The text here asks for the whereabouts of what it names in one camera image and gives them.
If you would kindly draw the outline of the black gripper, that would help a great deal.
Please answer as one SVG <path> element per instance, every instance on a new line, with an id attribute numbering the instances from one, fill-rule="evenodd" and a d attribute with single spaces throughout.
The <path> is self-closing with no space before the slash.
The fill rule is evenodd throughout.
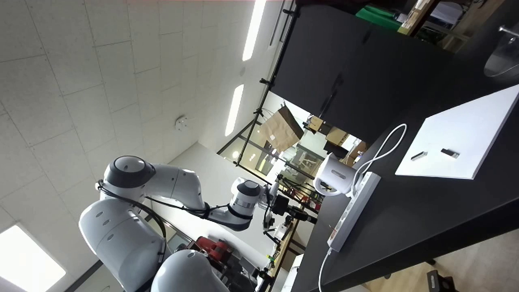
<path id="1" fill-rule="evenodd" d="M 291 218 L 308 220 L 311 223 L 316 221 L 316 217 L 306 213 L 301 207 L 290 205 L 288 199 L 278 194 L 277 189 L 278 189 L 277 183 L 264 186 L 264 197 L 265 197 L 265 205 L 262 212 L 264 231 L 270 231 L 275 215 L 283 215 L 283 213 L 287 213 Z"/>

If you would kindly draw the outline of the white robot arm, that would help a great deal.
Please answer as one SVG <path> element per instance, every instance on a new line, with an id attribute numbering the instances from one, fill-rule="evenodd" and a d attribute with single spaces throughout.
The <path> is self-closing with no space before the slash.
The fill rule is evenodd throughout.
<path id="1" fill-rule="evenodd" d="M 188 168 L 154 165 L 137 155 L 118 155 L 95 181 L 98 199 L 77 218 L 79 231 L 115 275 L 124 292 L 230 292 L 217 275 L 217 262 L 194 244 L 171 251 L 166 246 L 166 205 L 212 223 L 241 231 L 261 205 L 267 217 L 287 213 L 304 220 L 308 213 L 287 202 L 274 184 L 238 178 L 231 199 L 210 205 L 202 199 L 199 176 Z"/>

